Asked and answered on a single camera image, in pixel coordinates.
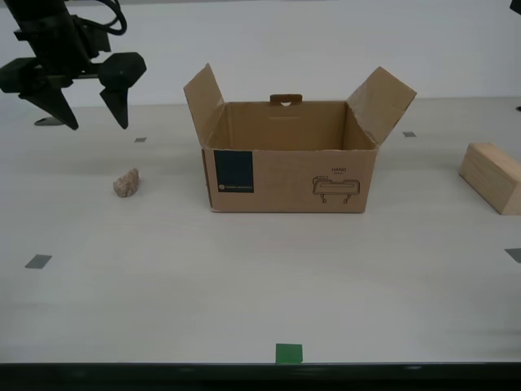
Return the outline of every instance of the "box flap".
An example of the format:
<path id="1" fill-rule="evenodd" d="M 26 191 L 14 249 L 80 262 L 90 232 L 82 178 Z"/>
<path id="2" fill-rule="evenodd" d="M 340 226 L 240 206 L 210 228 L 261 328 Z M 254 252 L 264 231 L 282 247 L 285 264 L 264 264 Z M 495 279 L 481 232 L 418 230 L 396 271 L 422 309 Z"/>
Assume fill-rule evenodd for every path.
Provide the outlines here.
<path id="1" fill-rule="evenodd" d="M 360 127 L 382 145 L 416 96 L 404 83 L 378 67 L 348 98 Z"/>
<path id="2" fill-rule="evenodd" d="M 184 90 L 199 143 L 205 146 L 219 121 L 225 103 L 210 64 L 206 64 Z"/>

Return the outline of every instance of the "wooden block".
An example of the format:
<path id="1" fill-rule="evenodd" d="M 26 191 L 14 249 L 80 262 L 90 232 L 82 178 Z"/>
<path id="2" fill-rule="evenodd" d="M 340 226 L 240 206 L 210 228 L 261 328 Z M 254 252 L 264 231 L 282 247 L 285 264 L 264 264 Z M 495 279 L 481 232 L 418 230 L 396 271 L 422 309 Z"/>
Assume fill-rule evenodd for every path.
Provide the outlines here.
<path id="1" fill-rule="evenodd" d="M 469 144 L 459 174 L 500 214 L 521 214 L 521 165 L 494 144 Z"/>

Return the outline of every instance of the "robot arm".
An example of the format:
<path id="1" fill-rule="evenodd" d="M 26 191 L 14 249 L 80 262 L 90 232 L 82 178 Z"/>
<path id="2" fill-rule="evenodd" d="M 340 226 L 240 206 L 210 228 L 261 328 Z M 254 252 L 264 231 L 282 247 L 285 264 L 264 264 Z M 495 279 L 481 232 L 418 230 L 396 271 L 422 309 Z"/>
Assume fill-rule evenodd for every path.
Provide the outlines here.
<path id="1" fill-rule="evenodd" d="M 109 33 L 122 35 L 127 29 L 118 0 L 97 1 L 116 14 L 110 24 L 70 15 L 64 0 L 6 0 L 20 26 L 16 37 L 27 41 L 36 57 L 15 59 L 0 68 L 0 89 L 19 94 L 75 130 L 78 123 L 62 88 L 74 80 L 98 78 L 105 87 L 101 92 L 105 104 L 126 129 L 129 88 L 147 66 L 138 53 L 114 54 L 101 64 L 91 62 L 100 51 L 111 51 Z M 120 29 L 114 29 L 112 26 L 118 22 Z"/>

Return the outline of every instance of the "open cardboard box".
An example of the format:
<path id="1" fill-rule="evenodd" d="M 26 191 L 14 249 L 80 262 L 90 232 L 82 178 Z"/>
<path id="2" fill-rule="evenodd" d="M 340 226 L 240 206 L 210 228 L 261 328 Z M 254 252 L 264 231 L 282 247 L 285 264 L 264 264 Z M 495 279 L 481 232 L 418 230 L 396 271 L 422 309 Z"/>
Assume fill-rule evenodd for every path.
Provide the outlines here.
<path id="1" fill-rule="evenodd" d="M 416 92 L 377 68 L 347 101 L 225 103 L 207 64 L 185 95 L 212 210 L 362 213 L 379 147 Z"/>

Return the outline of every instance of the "small stone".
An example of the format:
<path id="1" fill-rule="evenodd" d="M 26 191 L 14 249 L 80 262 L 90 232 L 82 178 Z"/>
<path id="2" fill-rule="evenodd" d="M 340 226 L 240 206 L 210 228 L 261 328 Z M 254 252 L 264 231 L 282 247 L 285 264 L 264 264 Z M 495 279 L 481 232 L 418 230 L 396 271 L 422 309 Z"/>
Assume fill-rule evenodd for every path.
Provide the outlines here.
<path id="1" fill-rule="evenodd" d="M 138 190 L 139 172 L 138 169 L 131 169 L 114 182 L 114 191 L 119 197 L 130 197 Z"/>

